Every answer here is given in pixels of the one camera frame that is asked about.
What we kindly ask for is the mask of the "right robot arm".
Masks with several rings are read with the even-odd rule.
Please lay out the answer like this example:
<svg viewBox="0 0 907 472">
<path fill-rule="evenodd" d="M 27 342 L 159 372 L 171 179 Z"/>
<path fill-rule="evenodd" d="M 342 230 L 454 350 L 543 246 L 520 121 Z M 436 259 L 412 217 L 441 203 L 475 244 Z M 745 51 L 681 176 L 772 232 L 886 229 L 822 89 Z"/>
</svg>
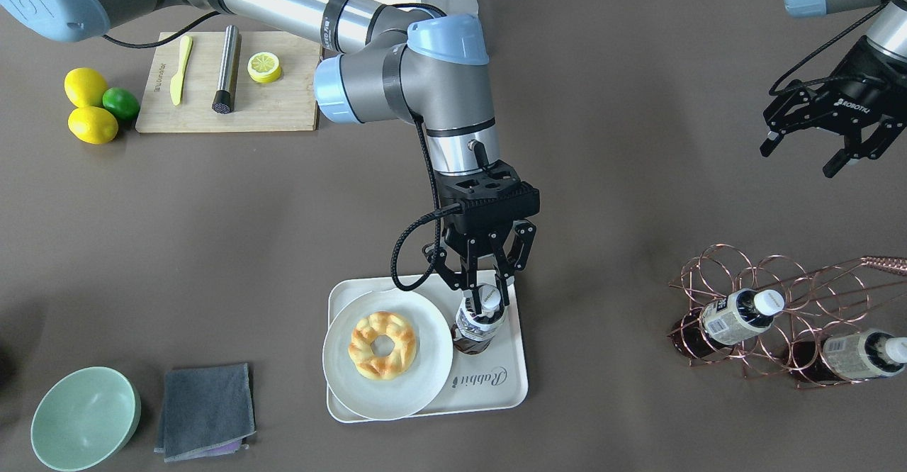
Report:
<svg viewBox="0 0 907 472">
<path fill-rule="evenodd" d="M 477 298 L 478 265 L 490 259 L 502 301 L 525 268 L 540 194 L 503 161 L 480 21 L 430 4 L 375 0 L 2 0 L 25 27 L 58 42 L 101 37 L 174 5 L 236 16 L 317 43 L 313 94 L 336 123 L 402 120 L 415 126 L 441 220 L 424 248 L 428 272 Z"/>
</svg>

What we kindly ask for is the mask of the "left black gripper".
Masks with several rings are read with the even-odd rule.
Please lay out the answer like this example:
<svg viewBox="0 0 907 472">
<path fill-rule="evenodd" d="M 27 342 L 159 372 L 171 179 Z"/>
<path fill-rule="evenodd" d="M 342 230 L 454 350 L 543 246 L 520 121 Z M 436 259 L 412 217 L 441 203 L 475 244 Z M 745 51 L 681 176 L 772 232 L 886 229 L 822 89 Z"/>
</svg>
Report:
<svg viewBox="0 0 907 472">
<path fill-rule="evenodd" d="M 759 147 L 768 157 L 787 134 L 821 128 L 845 137 L 823 175 L 833 178 L 845 165 L 878 159 L 905 129 L 905 61 L 862 36 L 818 91 L 782 92 L 762 117 L 769 128 Z"/>
</svg>

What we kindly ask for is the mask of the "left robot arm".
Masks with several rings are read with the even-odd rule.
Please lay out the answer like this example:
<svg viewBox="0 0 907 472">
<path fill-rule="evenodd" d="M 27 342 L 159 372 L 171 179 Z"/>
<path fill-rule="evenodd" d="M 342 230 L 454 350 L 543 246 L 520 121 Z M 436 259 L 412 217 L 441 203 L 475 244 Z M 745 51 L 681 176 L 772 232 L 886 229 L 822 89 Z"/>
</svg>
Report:
<svg viewBox="0 0 907 472">
<path fill-rule="evenodd" d="M 787 134 L 810 128 L 843 137 L 843 148 L 823 166 L 832 178 L 859 159 L 877 159 L 906 123 L 905 0 L 784 0 L 793 17 L 826 16 L 867 8 L 870 29 L 832 74 L 812 81 L 780 77 L 762 117 L 768 126 L 762 156 L 771 155 Z"/>
</svg>

